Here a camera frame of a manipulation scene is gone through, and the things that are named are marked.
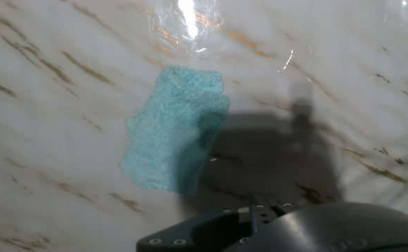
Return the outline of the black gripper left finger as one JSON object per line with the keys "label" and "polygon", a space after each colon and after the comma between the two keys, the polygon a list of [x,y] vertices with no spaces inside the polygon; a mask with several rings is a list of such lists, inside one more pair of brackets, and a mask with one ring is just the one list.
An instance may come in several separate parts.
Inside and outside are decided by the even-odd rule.
{"label": "black gripper left finger", "polygon": [[141,238],[136,252],[236,251],[252,236],[254,218],[249,207],[216,209]]}

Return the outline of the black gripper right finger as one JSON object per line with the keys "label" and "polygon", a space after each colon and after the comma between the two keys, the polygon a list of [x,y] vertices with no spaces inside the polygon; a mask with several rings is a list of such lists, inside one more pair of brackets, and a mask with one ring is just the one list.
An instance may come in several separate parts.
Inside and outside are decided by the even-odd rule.
{"label": "black gripper right finger", "polygon": [[294,210],[294,203],[281,202],[274,194],[251,195],[252,224],[268,224]]}

